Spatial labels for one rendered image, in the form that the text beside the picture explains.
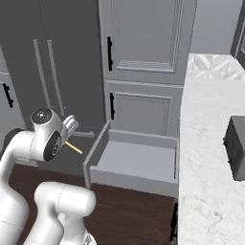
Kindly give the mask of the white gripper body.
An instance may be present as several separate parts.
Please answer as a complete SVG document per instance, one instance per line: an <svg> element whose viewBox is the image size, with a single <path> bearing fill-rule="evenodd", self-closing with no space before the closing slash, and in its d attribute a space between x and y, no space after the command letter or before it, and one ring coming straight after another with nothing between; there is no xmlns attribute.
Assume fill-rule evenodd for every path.
<svg viewBox="0 0 245 245"><path fill-rule="evenodd" d="M74 115L68 116L63 122L64 125L64 136L69 138L78 128L78 121Z"/></svg>

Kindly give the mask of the yellow straw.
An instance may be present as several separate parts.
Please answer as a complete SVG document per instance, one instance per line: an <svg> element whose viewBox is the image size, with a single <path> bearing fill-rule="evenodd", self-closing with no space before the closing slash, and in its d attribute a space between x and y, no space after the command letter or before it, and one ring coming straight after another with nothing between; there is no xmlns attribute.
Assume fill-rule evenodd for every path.
<svg viewBox="0 0 245 245"><path fill-rule="evenodd" d="M71 147L74 151L76 151L79 154L82 154L82 151L80 149L78 149L77 147L75 147L74 145L70 144L69 142L65 142L66 145L68 145L69 147Z"/></svg>

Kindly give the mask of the open grey drawer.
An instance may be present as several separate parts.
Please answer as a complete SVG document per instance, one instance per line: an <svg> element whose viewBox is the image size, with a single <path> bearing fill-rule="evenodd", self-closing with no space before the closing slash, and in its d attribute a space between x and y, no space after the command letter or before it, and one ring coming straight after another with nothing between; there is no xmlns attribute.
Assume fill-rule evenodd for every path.
<svg viewBox="0 0 245 245"><path fill-rule="evenodd" d="M94 184L176 198L180 140L113 129L107 122L83 166L85 187Z"/></svg>

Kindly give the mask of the dark grey fridge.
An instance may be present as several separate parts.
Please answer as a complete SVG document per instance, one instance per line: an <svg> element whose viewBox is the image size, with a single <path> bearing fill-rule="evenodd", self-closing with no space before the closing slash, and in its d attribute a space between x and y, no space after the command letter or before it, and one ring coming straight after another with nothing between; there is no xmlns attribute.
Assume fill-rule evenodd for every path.
<svg viewBox="0 0 245 245"><path fill-rule="evenodd" d="M22 117L32 129L31 114L48 107L34 53L37 39L51 107L60 118L78 121L69 142L42 169L80 176L82 163L105 123L100 63L98 0L0 0L0 47L11 75ZM65 116L60 115L47 40L53 41L56 74Z"/></svg>

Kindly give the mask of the grey side cupboard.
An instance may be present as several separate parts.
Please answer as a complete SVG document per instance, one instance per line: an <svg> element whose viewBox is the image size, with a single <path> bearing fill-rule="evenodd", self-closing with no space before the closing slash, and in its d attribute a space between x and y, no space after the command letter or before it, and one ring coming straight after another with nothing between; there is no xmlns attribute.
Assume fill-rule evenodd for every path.
<svg viewBox="0 0 245 245"><path fill-rule="evenodd" d="M3 88L3 83L10 87L13 108L10 108ZM8 133L13 128L24 128L22 113L11 81L6 60L0 48L0 134Z"/></svg>

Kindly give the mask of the small grey cupboard door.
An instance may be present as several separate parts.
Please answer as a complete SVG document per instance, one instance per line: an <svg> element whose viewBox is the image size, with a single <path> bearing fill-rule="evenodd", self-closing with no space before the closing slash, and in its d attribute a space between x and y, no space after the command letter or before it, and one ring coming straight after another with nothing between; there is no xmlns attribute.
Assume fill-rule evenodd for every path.
<svg viewBox="0 0 245 245"><path fill-rule="evenodd" d="M105 82L107 115L109 94L114 95L113 129L168 137L180 134L180 107L184 86L108 80Z"/></svg>

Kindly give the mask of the tall grey cupboard door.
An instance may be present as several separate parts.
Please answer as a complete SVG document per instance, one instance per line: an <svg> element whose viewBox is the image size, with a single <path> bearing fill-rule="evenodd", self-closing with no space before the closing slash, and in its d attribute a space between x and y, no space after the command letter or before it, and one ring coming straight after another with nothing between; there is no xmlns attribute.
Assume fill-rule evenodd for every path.
<svg viewBox="0 0 245 245"><path fill-rule="evenodd" d="M99 0L105 77L182 85L196 7L197 0ZM113 42L112 71L107 36Z"/></svg>

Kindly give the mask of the dark grey toaster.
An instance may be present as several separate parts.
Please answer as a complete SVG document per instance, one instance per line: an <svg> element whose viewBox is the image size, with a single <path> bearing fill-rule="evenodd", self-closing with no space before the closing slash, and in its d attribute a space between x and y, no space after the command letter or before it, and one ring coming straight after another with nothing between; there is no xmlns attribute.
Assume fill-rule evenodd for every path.
<svg viewBox="0 0 245 245"><path fill-rule="evenodd" d="M235 181L245 181L245 116L231 116L223 138Z"/></svg>

